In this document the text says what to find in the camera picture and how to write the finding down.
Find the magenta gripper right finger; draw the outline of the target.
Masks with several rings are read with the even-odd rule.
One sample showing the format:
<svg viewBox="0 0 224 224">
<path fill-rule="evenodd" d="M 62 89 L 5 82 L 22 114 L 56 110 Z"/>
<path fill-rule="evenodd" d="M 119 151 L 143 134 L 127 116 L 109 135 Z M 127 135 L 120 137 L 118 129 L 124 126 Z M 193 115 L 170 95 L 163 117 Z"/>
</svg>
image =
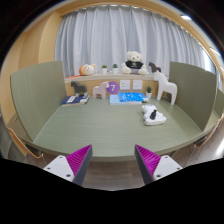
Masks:
<svg viewBox="0 0 224 224">
<path fill-rule="evenodd" d="M 135 145 L 134 154 L 145 185 L 182 169 L 170 156 L 159 156 L 139 145 Z"/>
</svg>

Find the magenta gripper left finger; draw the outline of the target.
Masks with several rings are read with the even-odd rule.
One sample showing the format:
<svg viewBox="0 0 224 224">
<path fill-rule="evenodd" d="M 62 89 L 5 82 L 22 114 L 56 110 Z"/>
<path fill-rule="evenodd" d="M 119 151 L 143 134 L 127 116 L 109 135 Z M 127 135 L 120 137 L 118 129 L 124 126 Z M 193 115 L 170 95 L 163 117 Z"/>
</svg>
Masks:
<svg viewBox="0 0 224 224">
<path fill-rule="evenodd" d="M 81 186 L 91 158 L 92 146 L 87 145 L 68 156 L 57 156 L 44 170 Z"/>
</svg>

